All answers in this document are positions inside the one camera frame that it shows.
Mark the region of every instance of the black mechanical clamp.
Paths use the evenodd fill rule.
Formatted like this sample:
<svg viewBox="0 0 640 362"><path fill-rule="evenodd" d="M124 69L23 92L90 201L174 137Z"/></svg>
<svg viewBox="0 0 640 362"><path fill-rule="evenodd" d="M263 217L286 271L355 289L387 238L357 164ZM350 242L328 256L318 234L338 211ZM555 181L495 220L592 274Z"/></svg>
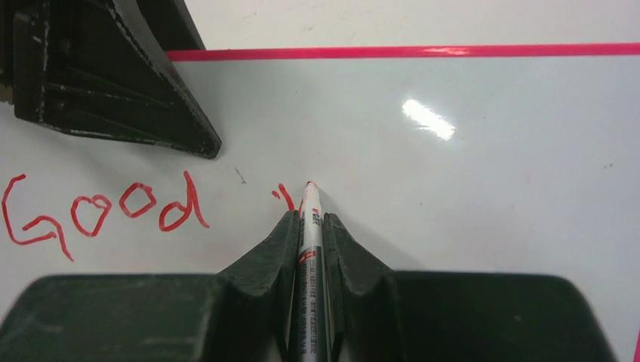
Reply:
<svg viewBox="0 0 640 362"><path fill-rule="evenodd" d="M614 361L561 278L393 271L335 214L323 227L333 361ZM299 237L289 211L218 275L42 278L2 324L0 360L284 360Z"/></svg>
<svg viewBox="0 0 640 362"><path fill-rule="evenodd" d="M204 49L183 0L0 0L15 115L80 137L214 158L220 138L169 50Z"/></svg>

